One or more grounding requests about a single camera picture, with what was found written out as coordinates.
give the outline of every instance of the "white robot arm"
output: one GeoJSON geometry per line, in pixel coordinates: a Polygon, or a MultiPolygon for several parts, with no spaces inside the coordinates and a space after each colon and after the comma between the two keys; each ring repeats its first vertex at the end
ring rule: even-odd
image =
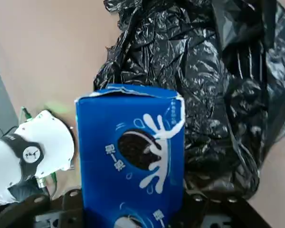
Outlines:
{"type": "Polygon", "coordinates": [[[0,139],[0,192],[24,178],[43,178],[68,169],[74,150],[70,129],[49,111],[42,111],[33,120],[21,124],[14,134],[0,139]]]}

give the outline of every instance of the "green cable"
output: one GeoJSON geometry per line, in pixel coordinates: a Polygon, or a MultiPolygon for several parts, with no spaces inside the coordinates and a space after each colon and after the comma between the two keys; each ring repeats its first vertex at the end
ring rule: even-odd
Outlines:
{"type": "Polygon", "coordinates": [[[57,176],[56,176],[56,173],[55,173],[55,172],[51,174],[51,177],[52,177],[52,179],[53,179],[53,182],[54,182],[54,183],[57,183],[57,176]]]}
{"type": "Polygon", "coordinates": [[[52,177],[52,179],[53,179],[53,182],[54,182],[54,185],[55,185],[55,189],[54,189],[54,191],[53,191],[53,193],[51,194],[51,199],[53,198],[53,196],[56,194],[56,192],[57,192],[57,176],[56,176],[56,173],[54,172],[54,173],[52,173],[51,174],[51,177],[52,177]]]}

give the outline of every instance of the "screw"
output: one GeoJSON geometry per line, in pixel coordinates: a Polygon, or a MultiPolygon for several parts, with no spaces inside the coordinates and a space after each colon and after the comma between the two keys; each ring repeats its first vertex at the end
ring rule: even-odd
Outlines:
{"type": "Polygon", "coordinates": [[[203,201],[203,198],[201,195],[194,195],[193,196],[194,200],[197,201],[197,202],[202,202],[203,201]]]}
{"type": "Polygon", "coordinates": [[[73,191],[73,192],[70,193],[70,197],[74,197],[74,196],[76,196],[76,195],[78,195],[78,192],[77,192],[77,191],[73,191]]]}
{"type": "Polygon", "coordinates": [[[230,203],[236,203],[236,202],[237,202],[237,198],[235,198],[235,197],[229,197],[229,198],[228,198],[228,202],[230,202],[230,203]]]}
{"type": "Polygon", "coordinates": [[[44,197],[38,197],[38,198],[34,199],[34,202],[40,203],[43,199],[44,199],[44,197]]]}

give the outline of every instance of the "plastic wrinkle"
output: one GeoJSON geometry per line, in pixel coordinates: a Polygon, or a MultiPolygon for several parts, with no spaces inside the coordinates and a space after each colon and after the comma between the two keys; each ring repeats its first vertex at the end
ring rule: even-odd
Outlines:
{"type": "Polygon", "coordinates": [[[185,180],[250,198],[285,135],[285,9],[275,0],[105,0],[123,31],[94,80],[176,90],[185,100],[185,180]]]}

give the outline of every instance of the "oreo box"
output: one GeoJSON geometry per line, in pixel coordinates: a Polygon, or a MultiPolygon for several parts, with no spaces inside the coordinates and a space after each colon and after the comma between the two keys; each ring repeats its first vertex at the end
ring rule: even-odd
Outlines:
{"type": "Polygon", "coordinates": [[[111,84],[76,101],[87,227],[162,228],[181,207],[183,98],[111,84]]]}

